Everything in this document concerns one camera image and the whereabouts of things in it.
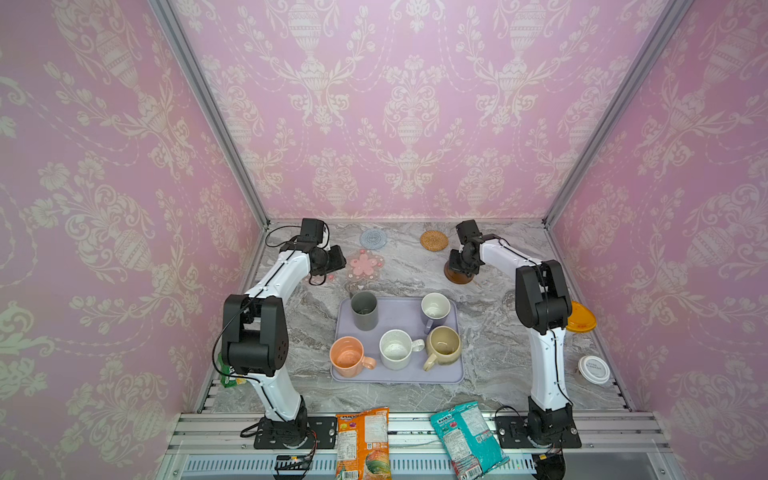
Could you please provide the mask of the pink flower silicone coaster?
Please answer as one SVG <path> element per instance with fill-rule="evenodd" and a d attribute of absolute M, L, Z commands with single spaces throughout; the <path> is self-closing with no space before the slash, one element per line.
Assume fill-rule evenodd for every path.
<path fill-rule="evenodd" d="M 385 260 L 375 252 L 360 249 L 347 260 L 346 277 L 351 280 L 376 280 L 385 265 Z"/>

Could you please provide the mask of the white mug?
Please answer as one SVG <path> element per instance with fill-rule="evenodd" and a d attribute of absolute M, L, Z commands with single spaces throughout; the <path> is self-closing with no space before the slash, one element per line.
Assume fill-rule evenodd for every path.
<path fill-rule="evenodd" d="M 405 369 L 415 352 L 425 349 L 425 341 L 412 339 L 401 329 L 391 329 L 384 333 L 379 341 L 379 352 L 383 365 L 392 371 Z"/>

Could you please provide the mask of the beige yellow mug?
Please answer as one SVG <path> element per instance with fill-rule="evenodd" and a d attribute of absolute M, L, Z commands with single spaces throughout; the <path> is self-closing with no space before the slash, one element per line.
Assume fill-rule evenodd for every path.
<path fill-rule="evenodd" d="M 423 364 L 425 372 L 437 365 L 451 365 L 460 359 L 462 340 L 458 332 L 448 326 L 434 328 L 425 341 L 427 359 Z"/>

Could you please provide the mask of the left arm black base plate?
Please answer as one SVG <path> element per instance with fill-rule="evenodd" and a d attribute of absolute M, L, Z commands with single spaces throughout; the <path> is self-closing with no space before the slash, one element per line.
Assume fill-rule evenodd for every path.
<path fill-rule="evenodd" d="M 310 416 L 303 433 L 293 427 L 266 418 L 260 421 L 253 438 L 257 450 L 311 449 L 333 450 L 337 443 L 337 419 L 330 416 Z"/>

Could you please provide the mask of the aluminium frame post right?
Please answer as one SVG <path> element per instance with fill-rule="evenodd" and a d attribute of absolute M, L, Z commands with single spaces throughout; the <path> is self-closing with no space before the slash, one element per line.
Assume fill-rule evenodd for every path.
<path fill-rule="evenodd" d="M 693 0 L 666 2 L 648 37 L 630 64 L 625 78 L 620 83 L 582 153 L 578 156 L 571 172 L 543 217 L 542 225 L 546 231 L 551 232 L 553 230 L 585 178 L 591 163 L 597 158 L 600 149 L 618 125 L 624 112 L 630 106 L 634 96 L 642 87 L 662 51 L 693 4 Z"/>

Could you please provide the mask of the blue woven round coaster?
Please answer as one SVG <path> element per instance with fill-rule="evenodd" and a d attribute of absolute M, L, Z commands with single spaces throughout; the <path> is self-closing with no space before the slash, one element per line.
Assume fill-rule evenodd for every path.
<path fill-rule="evenodd" d="M 361 233 L 360 245 L 366 250 L 380 250 L 388 242 L 388 237 L 385 231 L 381 229 L 368 229 Z"/>

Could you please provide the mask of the teal snack bag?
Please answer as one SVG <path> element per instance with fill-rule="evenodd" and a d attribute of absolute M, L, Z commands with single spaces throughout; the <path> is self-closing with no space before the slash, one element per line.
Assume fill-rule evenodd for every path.
<path fill-rule="evenodd" d="M 477 402 L 435 413 L 430 424 L 460 480 L 479 479 L 509 462 Z"/>

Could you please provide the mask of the woven rattan round coaster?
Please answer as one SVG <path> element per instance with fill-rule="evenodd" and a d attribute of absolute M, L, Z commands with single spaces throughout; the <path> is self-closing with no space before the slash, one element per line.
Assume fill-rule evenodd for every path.
<path fill-rule="evenodd" d="M 449 239 L 446 234 L 437 230 L 425 231 L 420 237 L 421 246 L 430 252 L 439 252 L 446 249 Z"/>

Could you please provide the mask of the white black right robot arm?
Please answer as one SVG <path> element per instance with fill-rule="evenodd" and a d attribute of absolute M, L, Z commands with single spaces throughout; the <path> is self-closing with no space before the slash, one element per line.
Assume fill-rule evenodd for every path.
<path fill-rule="evenodd" d="M 561 264 L 540 260 L 492 235 L 464 237 L 450 252 L 447 269 L 472 278 L 490 265 L 514 279 L 515 312 L 528 329 L 532 388 L 528 397 L 527 435 L 551 446 L 575 427 L 573 402 L 565 385 L 564 341 L 572 300 Z"/>

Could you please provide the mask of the brown wooden round coaster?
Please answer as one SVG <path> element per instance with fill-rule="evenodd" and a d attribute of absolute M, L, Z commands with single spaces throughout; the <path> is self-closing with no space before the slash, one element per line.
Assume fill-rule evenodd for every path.
<path fill-rule="evenodd" d="M 466 285 L 473 280 L 472 275 L 454 271 L 448 263 L 444 266 L 444 275 L 450 282 L 457 285 Z"/>

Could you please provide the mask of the lavender mug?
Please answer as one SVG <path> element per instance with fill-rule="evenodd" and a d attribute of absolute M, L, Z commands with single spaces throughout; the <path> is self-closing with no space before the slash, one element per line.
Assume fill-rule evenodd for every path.
<path fill-rule="evenodd" d="M 420 308 L 425 334 L 429 334 L 434 328 L 442 326 L 452 311 L 450 300 L 441 293 L 425 295 L 421 300 Z"/>

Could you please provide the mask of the aluminium frame post left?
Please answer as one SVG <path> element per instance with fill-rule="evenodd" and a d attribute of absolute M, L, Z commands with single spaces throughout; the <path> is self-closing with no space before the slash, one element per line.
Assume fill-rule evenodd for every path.
<path fill-rule="evenodd" d="M 265 230 L 269 226 L 265 208 L 258 196 L 254 183 L 237 149 L 224 120 L 222 110 L 217 105 L 212 89 L 209 87 L 204 70 L 193 51 L 192 45 L 178 19 L 171 1 L 149 0 L 159 25 L 165 34 L 171 49 L 189 83 L 191 92 L 212 130 L 212 135 L 221 148 L 239 188 L 256 218 L 259 226 Z"/>

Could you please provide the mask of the aluminium frame post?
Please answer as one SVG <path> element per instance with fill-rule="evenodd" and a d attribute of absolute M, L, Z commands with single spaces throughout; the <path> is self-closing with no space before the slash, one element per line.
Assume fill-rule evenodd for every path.
<path fill-rule="evenodd" d="M 578 156 L 571 172 L 543 217 L 542 225 L 546 231 L 551 232 L 553 230 L 585 178 L 591 163 L 597 158 L 600 149 L 618 125 L 624 112 L 630 106 L 634 96 L 642 87 L 662 51 L 693 4 L 693 0 L 666 2 L 648 37 L 630 64 L 625 78 L 620 83 L 582 153 Z"/>
<path fill-rule="evenodd" d="M 165 34 L 171 49 L 189 83 L 191 92 L 212 130 L 212 135 L 221 148 L 239 188 L 256 218 L 259 226 L 265 230 L 269 226 L 265 208 L 258 196 L 254 183 L 237 149 L 224 120 L 222 110 L 217 105 L 212 89 L 209 87 L 204 70 L 193 51 L 192 45 L 178 19 L 171 1 L 149 0 L 159 25 Z"/>

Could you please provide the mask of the green snack packet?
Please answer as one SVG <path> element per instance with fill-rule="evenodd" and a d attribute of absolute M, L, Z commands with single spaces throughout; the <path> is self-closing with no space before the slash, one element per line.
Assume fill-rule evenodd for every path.
<path fill-rule="evenodd" d="M 247 379 L 237 374 L 231 366 L 227 365 L 221 355 L 217 357 L 217 367 L 220 383 L 224 388 L 233 388 L 247 383 Z"/>

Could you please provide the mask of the orange snack bag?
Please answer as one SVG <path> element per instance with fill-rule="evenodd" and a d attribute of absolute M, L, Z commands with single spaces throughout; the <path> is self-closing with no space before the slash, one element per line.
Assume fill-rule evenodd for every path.
<path fill-rule="evenodd" d="M 357 414 L 337 414 L 336 479 L 392 478 L 386 407 Z"/>

